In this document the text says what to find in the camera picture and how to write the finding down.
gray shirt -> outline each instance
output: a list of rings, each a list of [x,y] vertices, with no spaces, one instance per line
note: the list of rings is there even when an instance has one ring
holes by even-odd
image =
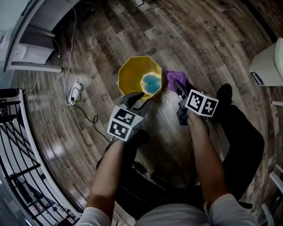
[[[168,204],[157,207],[135,226],[257,226],[255,217],[239,205],[233,195],[219,197],[205,212],[187,204]],[[101,210],[88,207],[77,226],[110,226],[111,222]]]

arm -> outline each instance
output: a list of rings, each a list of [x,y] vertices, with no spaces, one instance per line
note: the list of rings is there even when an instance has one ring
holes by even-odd
[[[94,176],[87,207],[103,211],[112,220],[115,194],[121,173],[122,155],[125,142],[116,140],[106,152]]]
[[[200,116],[188,110],[188,124],[194,148],[195,166],[208,208],[224,194],[229,193],[221,160],[215,151]]]

white sleeve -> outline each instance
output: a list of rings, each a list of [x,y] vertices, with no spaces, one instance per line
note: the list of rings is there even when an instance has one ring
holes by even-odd
[[[110,226],[108,216],[99,209],[87,207],[76,226]]]
[[[206,203],[204,209],[213,225],[258,226],[256,218],[247,212],[232,194],[225,194],[215,200],[209,213],[207,213]]]

black railing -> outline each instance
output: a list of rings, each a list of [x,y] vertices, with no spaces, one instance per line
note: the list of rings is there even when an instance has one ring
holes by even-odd
[[[65,218],[75,224],[78,218],[58,202],[46,185],[40,164],[26,138],[25,128],[20,124],[20,101],[1,101],[0,137],[3,150],[0,165],[11,190],[39,225],[54,226]]]

yellow bucket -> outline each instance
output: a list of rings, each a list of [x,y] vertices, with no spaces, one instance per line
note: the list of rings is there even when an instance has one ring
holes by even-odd
[[[144,89],[143,77],[148,74],[161,80],[159,89],[154,93],[148,93]],[[141,100],[145,101],[158,94],[162,85],[161,67],[149,56],[131,57],[119,70],[118,87],[124,95],[133,92],[145,92],[145,95],[141,98]]]

